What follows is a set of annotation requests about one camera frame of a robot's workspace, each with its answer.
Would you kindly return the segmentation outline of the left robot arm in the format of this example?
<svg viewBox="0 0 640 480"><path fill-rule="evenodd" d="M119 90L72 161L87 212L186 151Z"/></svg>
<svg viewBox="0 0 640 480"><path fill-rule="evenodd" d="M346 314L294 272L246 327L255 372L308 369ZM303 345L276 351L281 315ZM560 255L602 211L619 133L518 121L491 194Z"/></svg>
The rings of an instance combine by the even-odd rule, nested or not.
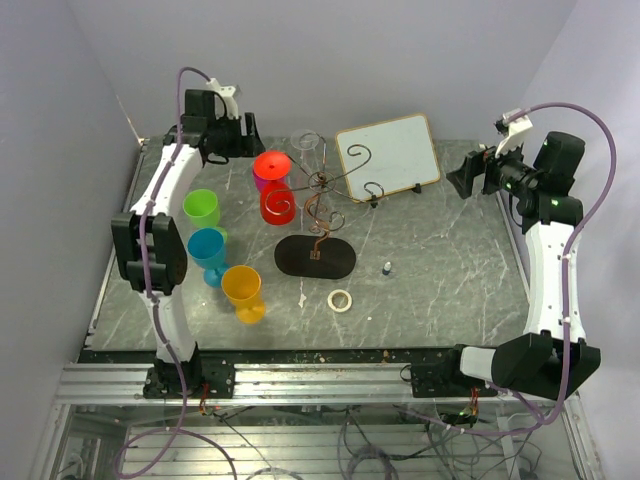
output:
<svg viewBox="0 0 640 480"><path fill-rule="evenodd" d="M161 159L144 193L111 220L120 276L145 303L156 338L143 388L147 399L192 397L205 383L183 304L188 259L175 218L207 163L226 164L264 152L255 116L240 113L237 96L236 87L215 82L186 90L178 122L163 138Z"/></svg>

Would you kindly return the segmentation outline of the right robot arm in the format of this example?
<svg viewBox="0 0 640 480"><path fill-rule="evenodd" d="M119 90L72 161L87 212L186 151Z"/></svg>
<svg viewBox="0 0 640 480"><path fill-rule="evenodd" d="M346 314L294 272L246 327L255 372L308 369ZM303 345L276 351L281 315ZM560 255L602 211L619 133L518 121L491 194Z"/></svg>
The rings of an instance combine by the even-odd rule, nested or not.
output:
<svg viewBox="0 0 640 480"><path fill-rule="evenodd" d="M462 346L458 361L440 373L442 387L459 396L476 380L538 397L573 394L600 366L601 352L586 342L577 298L577 227L582 202L570 196L584 155L582 139L551 131L532 165L521 148L471 151L447 173L458 195L471 196L484 178L485 195L506 192L516 200L529 255L529 310L524 332L497 347Z"/></svg>

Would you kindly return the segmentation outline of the clear wine glass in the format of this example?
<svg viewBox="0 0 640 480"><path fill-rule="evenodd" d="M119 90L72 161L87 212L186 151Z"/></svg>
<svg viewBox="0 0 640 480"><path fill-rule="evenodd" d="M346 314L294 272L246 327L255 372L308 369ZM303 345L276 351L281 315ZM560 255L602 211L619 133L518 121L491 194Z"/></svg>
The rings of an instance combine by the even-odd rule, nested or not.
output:
<svg viewBox="0 0 640 480"><path fill-rule="evenodd" d="M290 144L299 154L299 164L308 173L316 164L320 143L321 136L310 129L298 129L290 136Z"/></svg>

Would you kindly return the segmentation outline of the red wine glass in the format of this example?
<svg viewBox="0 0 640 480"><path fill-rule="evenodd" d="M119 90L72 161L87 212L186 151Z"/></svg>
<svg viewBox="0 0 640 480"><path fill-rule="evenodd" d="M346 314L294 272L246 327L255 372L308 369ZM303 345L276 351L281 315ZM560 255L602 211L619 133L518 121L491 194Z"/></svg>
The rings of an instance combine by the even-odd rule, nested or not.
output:
<svg viewBox="0 0 640 480"><path fill-rule="evenodd" d="M271 150L259 155L254 161L253 169L268 165L286 169L289 173L291 170L289 156L281 151ZM286 177L282 181L269 183L262 192L259 192L261 216L270 225L286 225L295 217L295 199L286 182Z"/></svg>

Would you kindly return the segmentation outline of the pink wine glass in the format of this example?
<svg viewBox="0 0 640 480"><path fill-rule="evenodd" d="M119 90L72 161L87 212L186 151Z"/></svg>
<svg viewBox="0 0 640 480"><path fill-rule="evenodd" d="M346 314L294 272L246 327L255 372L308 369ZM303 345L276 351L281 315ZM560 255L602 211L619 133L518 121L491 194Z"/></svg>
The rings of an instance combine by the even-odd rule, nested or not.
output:
<svg viewBox="0 0 640 480"><path fill-rule="evenodd" d="M262 192L269 183L282 181L289 171L268 165L264 168L254 168L252 173L257 190Z"/></svg>

